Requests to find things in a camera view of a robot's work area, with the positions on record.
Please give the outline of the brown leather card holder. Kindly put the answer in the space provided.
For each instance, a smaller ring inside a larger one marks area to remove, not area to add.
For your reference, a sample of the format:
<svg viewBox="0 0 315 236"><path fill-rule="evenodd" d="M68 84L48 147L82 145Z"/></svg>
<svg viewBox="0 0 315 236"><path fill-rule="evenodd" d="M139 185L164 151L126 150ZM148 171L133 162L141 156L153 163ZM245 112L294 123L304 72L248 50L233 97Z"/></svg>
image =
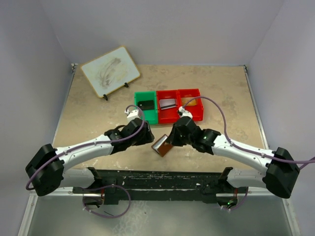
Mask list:
<svg viewBox="0 0 315 236"><path fill-rule="evenodd" d="M164 157L173 148L171 144L166 142L167 138L168 136L164 134L152 145L152 149L160 157Z"/></svg>

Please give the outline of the green plastic bin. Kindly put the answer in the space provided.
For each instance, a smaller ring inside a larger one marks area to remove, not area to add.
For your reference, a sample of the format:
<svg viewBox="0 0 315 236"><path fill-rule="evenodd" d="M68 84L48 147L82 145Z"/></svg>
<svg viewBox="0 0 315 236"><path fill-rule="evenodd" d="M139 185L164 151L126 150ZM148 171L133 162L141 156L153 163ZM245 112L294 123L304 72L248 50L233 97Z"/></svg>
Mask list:
<svg viewBox="0 0 315 236"><path fill-rule="evenodd" d="M135 92L134 103L144 112L145 120L149 124L158 124L156 91Z"/></svg>

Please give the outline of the red plastic bin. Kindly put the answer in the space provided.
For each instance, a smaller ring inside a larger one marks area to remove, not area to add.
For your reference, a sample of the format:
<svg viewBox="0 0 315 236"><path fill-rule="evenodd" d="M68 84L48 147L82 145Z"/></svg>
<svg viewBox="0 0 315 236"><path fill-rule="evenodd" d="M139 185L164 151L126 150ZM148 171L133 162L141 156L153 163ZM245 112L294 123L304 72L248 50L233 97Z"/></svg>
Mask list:
<svg viewBox="0 0 315 236"><path fill-rule="evenodd" d="M179 93L177 90L157 90L158 123L169 124L179 119Z"/></svg>
<svg viewBox="0 0 315 236"><path fill-rule="evenodd" d="M179 106L184 106L188 101L192 98L199 97L200 91L197 88L189 88L189 89L179 89L178 90L178 101ZM194 121L203 121L204 118L204 108L200 98L194 99L189 102L185 109L189 111Z"/></svg>

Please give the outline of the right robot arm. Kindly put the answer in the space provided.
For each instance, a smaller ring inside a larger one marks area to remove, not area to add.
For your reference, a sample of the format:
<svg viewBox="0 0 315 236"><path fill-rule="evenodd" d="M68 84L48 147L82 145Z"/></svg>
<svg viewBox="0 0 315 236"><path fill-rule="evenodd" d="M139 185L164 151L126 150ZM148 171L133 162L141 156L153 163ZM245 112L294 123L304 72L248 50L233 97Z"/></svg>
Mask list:
<svg viewBox="0 0 315 236"><path fill-rule="evenodd" d="M239 187L260 187L288 199L300 174L299 167L286 149L260 149L228 140L216 130L201 129L189 117L182 117L173 124L166 141L175 147L190 145L201 153L227 157L251 167L243 171L235 168L224 171L219 180L223 192Z"/></svg>

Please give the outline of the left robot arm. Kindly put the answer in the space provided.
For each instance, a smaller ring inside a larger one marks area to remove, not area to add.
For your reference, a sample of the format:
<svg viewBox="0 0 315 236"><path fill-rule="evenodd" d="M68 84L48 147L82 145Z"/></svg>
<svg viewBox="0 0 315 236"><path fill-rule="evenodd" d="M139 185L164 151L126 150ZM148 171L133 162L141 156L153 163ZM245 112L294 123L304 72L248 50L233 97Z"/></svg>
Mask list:
<svg viewBox="0 0 315 236"><path fill-rule="evenodd" d="M45 196L68 183L73 186L74 182L67 172L74 166L153 141L149 123L135 118L127 125L117 126L83 143L59 148L51 144L43 145L25 167L29 177L26 189L35 190L38 196Z"/></svg>

